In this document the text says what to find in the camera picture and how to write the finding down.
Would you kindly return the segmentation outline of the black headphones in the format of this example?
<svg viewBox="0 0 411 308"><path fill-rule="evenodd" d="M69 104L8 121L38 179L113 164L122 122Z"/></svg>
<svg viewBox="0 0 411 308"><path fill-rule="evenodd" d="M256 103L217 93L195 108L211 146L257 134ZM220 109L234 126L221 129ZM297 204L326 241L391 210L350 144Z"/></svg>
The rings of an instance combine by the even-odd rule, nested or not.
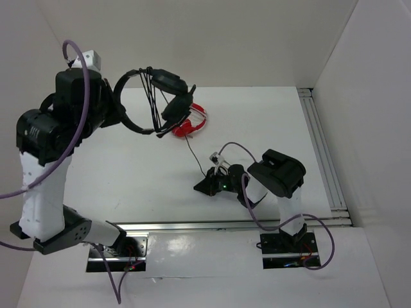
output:
<svg viewBox="0 0 411 308"><path fill-rule="evenodd" d="M189 86L180 76L165 69L132 69L126 72L114 87L114 94L120 103L125 85L129 79L136 76L140 77L150 107L153 127L141 128L129 118L127 111L125 122L122 124L141 135L154 133L158 138L164 137L190 115L190 106L193 104L197 86Z"/></svg>

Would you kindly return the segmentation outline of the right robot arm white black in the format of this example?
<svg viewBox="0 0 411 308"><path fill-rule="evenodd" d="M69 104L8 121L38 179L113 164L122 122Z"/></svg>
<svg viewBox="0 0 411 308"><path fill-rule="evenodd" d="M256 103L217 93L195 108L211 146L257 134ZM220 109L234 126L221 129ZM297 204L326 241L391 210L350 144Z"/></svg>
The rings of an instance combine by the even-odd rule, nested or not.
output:
<svg viewBox="0 0 411 308"><path fill-rule="evenodd" d="M214 166L193 189L207 196L216 196L224 191L236 194L237 200L248 210L260 229L278 231L283 249L296 251L307 232L299 200L306 174L304 165L274 150L266 150L262 159L253 161L249 167L228 164L217 152L210 156L210 160ZM275 227L263 226L254 213L255 207L269 194L277 198L280 214L280 224Z"/></svg>

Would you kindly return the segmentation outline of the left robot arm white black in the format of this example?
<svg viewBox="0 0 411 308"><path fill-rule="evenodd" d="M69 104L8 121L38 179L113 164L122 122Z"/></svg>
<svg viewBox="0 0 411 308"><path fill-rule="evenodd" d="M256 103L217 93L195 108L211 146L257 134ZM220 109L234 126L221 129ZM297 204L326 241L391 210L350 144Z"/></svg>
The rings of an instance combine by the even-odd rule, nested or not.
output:
<svg viewBox="0 0 411 308"><path fill-rule="evenodd" d="M55 92L17 121L16 139L23 171L23 208L10 231L33 239L49 255L80 243L100 244L113 256L124 253L127 233L109 221L86 218L64 205L74 149L114 111L113 95L101 74L74 68L57 73Z"/></svg>

